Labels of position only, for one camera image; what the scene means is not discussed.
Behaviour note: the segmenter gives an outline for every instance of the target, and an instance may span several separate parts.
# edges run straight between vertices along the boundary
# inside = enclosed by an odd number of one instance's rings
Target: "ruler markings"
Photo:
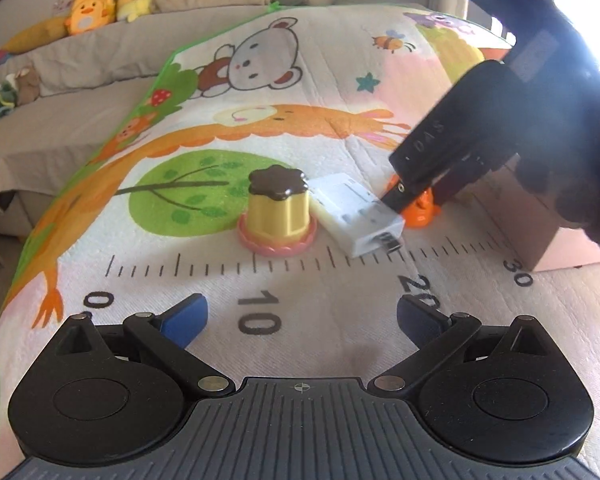
[[[111,270],[111,266],[113,265],[113,258],[115,258],[115,257],[116,257],[116,255],[114,254],[109,261],[109,267],[107,267],[107,272],[104,275],[105,278],[109,277],[109,271]]]
[[[456,246],[454,245],[454,243],[451,241],[451,238],[449,238],[448,236],[446,236],[445,238],[451,244],[451,247],[453,247],[453,250],[456,252],[456,254],[460,254],[458,252],[458,249],[456,249]]]
[[[493,243],[496,244],[497,248],[500,248],[500,244],[498,243],[498,241],[493,237],[493,235],[491,234],[491,232],[487,231],[487,234],[489,235],[489,238],[491,238],[491,240],[493,240]]]
[[[329,259],[331,261],[331,267],[336,268],[336,262],[333,261],[333,254],[331,254],[331,248],[327,246],[327,252],[329,253]]]

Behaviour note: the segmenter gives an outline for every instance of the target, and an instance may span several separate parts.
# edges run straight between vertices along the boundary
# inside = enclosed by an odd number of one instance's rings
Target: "printed star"
[[[364,77],[357,77],[356,81],[358,82],[358,92],[366,90],[373,93],[376,86],[380,84],[380,80],[374,79],[371,72],[367,72]]]

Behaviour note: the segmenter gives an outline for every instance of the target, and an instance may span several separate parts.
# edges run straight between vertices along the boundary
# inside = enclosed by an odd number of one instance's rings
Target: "printed bee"
[[[413,43],[404,41],[404,34],[398,34],[395,30],[391,29],[386,32],[386,36],[378,36],[373,38],[374,45],[384,50],[390,50],[393,54],[396,50],[406,47],[409,52],[413,52],[416,46]]]

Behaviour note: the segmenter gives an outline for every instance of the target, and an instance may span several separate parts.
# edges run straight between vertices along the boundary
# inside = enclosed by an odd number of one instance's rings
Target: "orange object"
[[[116,4],[113,0],[75,0],[65,23],[73,36],[115,21]]]
[[[386,191],[389,191],[397,183],[398,176],[392,176],[386,187]],[[404,218],[405,227],[414,229],[429,225],[433,217],[438,213],[440,213],[440,208],[433,203],[433,190],[429,187],[400,214]]]

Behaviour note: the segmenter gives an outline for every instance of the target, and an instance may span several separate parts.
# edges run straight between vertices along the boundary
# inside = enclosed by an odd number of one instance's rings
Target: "white usb adapter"
[[[345,254],[355,258],[380,247],[388,253],[400,248],[404,219],[349,175],[332,174],[307,184],[311,214]]]

